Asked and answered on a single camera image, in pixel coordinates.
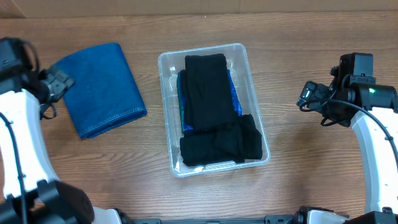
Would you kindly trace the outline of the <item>blue denim cloth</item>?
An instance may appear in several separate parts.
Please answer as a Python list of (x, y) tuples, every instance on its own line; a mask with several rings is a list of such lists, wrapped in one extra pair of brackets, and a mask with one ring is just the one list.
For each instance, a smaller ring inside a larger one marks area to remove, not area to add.
[(81, 139), (94, 138), (147, 114), (118, 43), (80, 50), (55, 66), (75, 81), (63, 99)]

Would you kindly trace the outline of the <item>clear plastic container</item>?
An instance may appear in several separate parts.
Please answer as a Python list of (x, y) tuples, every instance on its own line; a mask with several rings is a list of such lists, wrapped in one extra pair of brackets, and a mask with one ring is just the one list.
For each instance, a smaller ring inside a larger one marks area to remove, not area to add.
[[(213, 54), (224, 54), (226, 57), (226, 67), (234, 84), (242, 112), (253, 116), (256, 128), (262, 134), (262, 158), (260, 160), (246, 160), (244, 163), (239, 164), (228, 161), (195, 167), (188, 167), (183, 163), (183, 158), (180, 155), (180, 138), (183, 137), (183, 133), (178, 104), (177, 75), (179, 71), (185, 68), (185, 57), (187, 55), (203, 56)], [(264, 166), (269, 163), (271, 152), (262, 123), (248, 55), (243, 44), (233, 43), (164, 52), (159, 55), (158, 68), (170, 168), (174, 176), (189, 177), (212, 172)]]

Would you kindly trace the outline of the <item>blue glitter cloth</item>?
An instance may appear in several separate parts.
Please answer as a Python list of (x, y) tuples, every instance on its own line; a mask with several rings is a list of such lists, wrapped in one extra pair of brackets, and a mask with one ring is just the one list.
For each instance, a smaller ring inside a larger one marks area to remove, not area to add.
[[(231, 96), (233, 101), (233, 106), (235, 112), (238, 116), (243, 115), (243, 109), (238, 99), (238, 94), (236, 93), (236, 89), (233, 83), (233, 79), (231, 77), (231, 71), (227, 69), (228, 78), (229, 78), (229, 85), (231, 89)], [(182, 70), (178, 72), (177, 75), (177, 95), (178, 95), (178, 105), (179, 105), (179, 114), (180, 114), (180, 122), (181, 122), (181, 129), (182, 133), (190, 133), (194, 131), (193, 126), (187, 124), (185, 122), (185, 113), (187, 112), (187, 99), (182, 90)]]

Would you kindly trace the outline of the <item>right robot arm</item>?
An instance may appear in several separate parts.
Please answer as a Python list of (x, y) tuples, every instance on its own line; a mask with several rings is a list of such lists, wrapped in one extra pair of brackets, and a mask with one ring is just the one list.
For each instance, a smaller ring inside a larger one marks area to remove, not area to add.
[(323, 115), (322, 125), (354, 131), (361, 151), (364, 214), (347, 218), (322, 208), (298, 213), (299, 223), (397, 223), (397, 94), (392, 86), (306, 82), (297, 102), (303, 112)]

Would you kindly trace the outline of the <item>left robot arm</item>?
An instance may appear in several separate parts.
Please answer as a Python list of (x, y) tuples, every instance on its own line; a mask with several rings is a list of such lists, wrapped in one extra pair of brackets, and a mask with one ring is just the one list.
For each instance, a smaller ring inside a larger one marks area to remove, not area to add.
[(40, 127), (42, 110), (58, 101), (74, 81), (52, 66), (36, 74), (12, 70), (1, 86), (17, 86), (1, 93), (1, 154), (6, 198), (1, 223), (129, 223), (117, 209), (91, 204), (79, 188), (57, 177)]

